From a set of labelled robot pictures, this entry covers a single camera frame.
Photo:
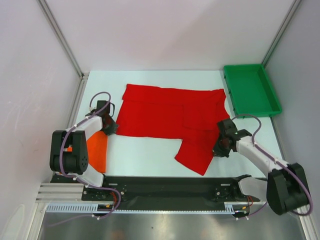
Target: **purple cable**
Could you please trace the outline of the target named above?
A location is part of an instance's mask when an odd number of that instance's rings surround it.
[[[89,104],[89,107],[91,108],[91,105],[92,105],[92,102],[94,100],[94,98],[100,94],[107,94],[109,96],[109,100],[107,101],[107,103],[98,111],[94,112],[92,115],[86,117],[85,119],[81,120],[79,123],[75,124],[73,127],[71,127],[67,133],[65,134],[64,136],[64,139],[62,141],[62,144],[61,144],[61,148],[60,148],[60,155],[59,155],[59,166],[60,166],[60,171],[62,173],[63,176],[65,176],[66,178],[74,178],[76,177],[75,175],[67,175],[65,170],[64,170],[64,166],[63,166],[63,153],[64,153],[64,148],[65,148],[65,144],[67,142],[67,139],[69,137],[69,135],[71,134],[71,132],[73,130],[75,130],[78,126],[84,124],[86,121],[88,121],[89,119],[93,118],[94,116],[98,115],[99,113],[101,113],[104,109],[106,109],[106,107],[110,104],[110,101],[111,101],[111,95],[110,93],[106,92],[106,91],[101,91],[101,92],[98,92],[97,94],[95,94],[91,100],[90,100],[90,104]],[[99,190],[108,190],[108,191],[113,191],[115,193],[117,193],[118,195],[118,201],[117,201],[117,204],[115,205],[115,207],[110,210],[106,215],[104,216],[100,216],[100,217],[97,217],[99,219],[105,219],[107,218],[112,212],[114,212],[118,206],[120,205],[120,202],[121,202],[121,194],[120,192],[117,190],[117,189],[114,189],[114,188],[111,188],[111,187],[100,187],[100,186],[92,186],[92,185],[88,185],[86,182],[83,182],[81,180],[79,180],[77,178],[77,181],[81,184],[84,184],[90,188],[94,188],[94,189],[99,189]],[[66,219],[66,220],[63,220],[63,221],[60,221],[60,222],[56,222],[56,223],[53,223],[53,224],[49,224],[47,225],[46,227],[55,227],[57,225],[60,225],[60,224],[64,224],[64,223],[67,223],[69,221],[72,221],[72,220],[75,220],[75,219],[78,219],[78,218],[82,218],[82,217],[92,217],[92,215],[88,215],[88,214],[83,214],[83,215],[78,215],[78,216],[74,216],[74,217],[71,217],[69,219]]]
[[[251,114],[239,114],[236,115],[234,118],[232,118],[231,120],[236,119],[237,117],[242,117],[242,116],[249,116],[252,117],[254,119],[256,119],[259,122],[259,127],[257,128],[257,130],[255,130],[255,132],[252,135],[252,144],[256,147],[256,149],[258,149],[261,153],[263,153],[264,155],[266,155],[271,161],[273,161],[275,164],[279,165],[282,169],[284,169],[287,173],[289,173],[294,180],[296,180],[296,182],[299,184],[299,186],[302,188],[302,190],[304,191],[306,197],[308,198],[309,201],[309,210],[305,213],[299,213],[296,211],[292,211],[292,213],[298,215],[298,216],[308,216],[312,213],[313,209],[314,209],[314,203],[312,201],[311,195],[308,191],[308,189],[306,188],[306,186],[303,184],[303,182],[289,169],[287,168],[285,165],[283,165],[281,162],[276,161],[276,159],[271,156],[269,153],[267,153],[265,150],[263,150],[258,144],[255,143],[255,136],[257,134],[257,132],[261,129],[262,123],[260,121],[259,118],[257,118],[254,115]],[[256,214],[257,212],[259,212],[265,205],[263,205],[258,211],[254,212],[253,214]]]

